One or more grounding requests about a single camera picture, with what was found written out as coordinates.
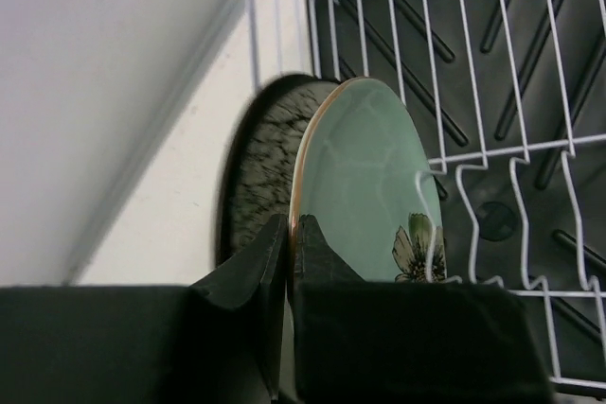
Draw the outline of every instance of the ceramic plate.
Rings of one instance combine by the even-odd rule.
[[[215,265],[250,242],[274,213],[288,215],[294,160],[310,119],[338,83],[303,74],[268,84],[250,103],[225,162]]]
[[[444,279],[444,243],[436,184],[410,115],[376,79],[350,79],[334,90],[305,132],[294,168],[289,214],[294,251],[301,215],[317,218],[329,246],[364,279],[425,280],[432,226],[433,279]]]

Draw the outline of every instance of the flower design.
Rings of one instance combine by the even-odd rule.
[[[400,226],[396,233],[392,254],[401,274],[396,276],[396,282],[417,281],[427,282],[425,277],[425,261],[427,250],[432,237],[432,223],[426,215],[411,213],[408,216],[408,232],[406,234]],[[432,276],[434,281],[442,281],[446,278],[446,266],[444,264],[444,236],[442,228],[436,228],[436,247],[432,260]]]

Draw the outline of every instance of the black plate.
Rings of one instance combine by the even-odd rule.
[[[258,206],[262,203],[259,200],[262,197],[260,191],[267,191],[266,194],[271,193],[271,197],[279,198],[281,210],[278,211],[283,211],[284,203],[288,203],[290,200],[293,176],[291,173],[289,180],[289,177],[284,175],[284,171],[286,167],[294,166],[296,150],[301,139],[300,136],[302,136],[300,129],[307,126],[317,106],[312,109],[310,105],[305,105],[306,99],[309,98],[306,98],[305,94],[302,93],[300,99],[291,103],[288,110],[280,110],[282,121],[274,121],[276,110],[272,111],[272,109],[284,108],[284,105],[278,106],[281,100],[285,100],[285,97],[288,97],[297,89],[303,89],[306,85],[314,82],[332,83],[330,89],[327,85],[327,95],[338,84],[335,79],[318,79],[305,74],[284,75],[264,87],[254,97],[244,113],[232,140],[220,183],[215,226],[215,266],[224,263],[231,255],[245,246],[249,237],[252,239],[257,233],[250,230],[250,232],[242,234],[244,235],[243,239],[235,237],[241,234],[237,232],[241,229],[241,223],[248,222],[248,220],[242,221],[241,217],[247,215],[249,207]],[[322,101],[324,101],[324,98],[318,100],[318,105]],[[271,138],[259,136],[262,128],[265,128],[262,131],[263,133],[268,132],[267,128],[272,129],[270,133],[274,142]],[[289,142],[291,147],[288,150],[281,149],[280,144],[283,147],[285,140],[289,138],[293,139],[292,142]],[[267,144],[263,143],[264,139],[268,140]],[[257,161],[251,159],[251,146],[254,144],[257,146],[256,153],[258,153],[259,147],[262,150],[262,156]],[[279,174],[283,178],[275,181],[267,177],[262,182],[248,182],[249,185],[246,186],[247,182],[244,179],[250,179],[250,167],[255,167],[257,164],[259,166],[266,165],[262,162],[263,158],[272,160],[270,166],[262,168],[265,176],[278,176]],[[271,166],[279,167],[279,169],[271,169]],[[259,226],[262,226],[263,223],[263,219],[258,220]]]

